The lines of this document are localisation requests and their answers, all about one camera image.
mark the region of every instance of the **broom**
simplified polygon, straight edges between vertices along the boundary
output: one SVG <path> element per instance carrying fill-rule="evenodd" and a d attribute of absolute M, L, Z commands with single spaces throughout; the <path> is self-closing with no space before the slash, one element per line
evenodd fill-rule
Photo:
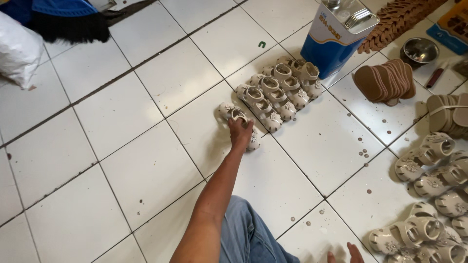
<path fill-rule="evenodd" d="M 50 43 L 106 42 L 110 37 L 104 15 L 86 0 L 33 0 L 27 26 Z"/>

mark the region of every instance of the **person's arm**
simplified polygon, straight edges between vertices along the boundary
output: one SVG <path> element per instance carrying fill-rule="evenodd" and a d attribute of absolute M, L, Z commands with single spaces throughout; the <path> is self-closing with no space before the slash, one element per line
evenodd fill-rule
<path fill-rule="evenodd" d="M 221 225 L 234 188 L 237 170 L 252 136 L 253 122 L 228 121 L 231 151 L 198 197 L 185 234 L 170 263 L 217 263 L 221 249 Z"/>

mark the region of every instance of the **forearm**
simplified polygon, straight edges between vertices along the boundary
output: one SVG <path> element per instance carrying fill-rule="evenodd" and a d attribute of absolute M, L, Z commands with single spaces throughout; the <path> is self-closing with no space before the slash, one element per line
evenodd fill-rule
<path fill-rule="evenodd" d="M 231 149 L 198 197 L 192 217 L 210 217 L 221 227 L 244 152 Z"/>

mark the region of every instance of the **broom bristles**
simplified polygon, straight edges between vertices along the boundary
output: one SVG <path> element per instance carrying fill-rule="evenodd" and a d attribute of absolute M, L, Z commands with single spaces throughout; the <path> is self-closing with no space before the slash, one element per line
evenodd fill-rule
<path fill-rule="evenodd" d="M 32 11 L 28 27 L 49 43 L 57 40 L 71 44 L 92 43 L 94 40 L 104 43 L 110 37 L 107 21 L 99 12 L 77 17 L 63 17 Z"/>

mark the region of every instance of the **metal glue can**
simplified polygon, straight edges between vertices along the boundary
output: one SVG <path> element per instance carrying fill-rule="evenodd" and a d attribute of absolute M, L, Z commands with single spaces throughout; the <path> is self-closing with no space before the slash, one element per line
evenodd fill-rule
<path fill-rule="evenodd" d="M 300 54 L 325 79 L 341 70 L 379 21 L 359 0 L 322 0 Z"/>

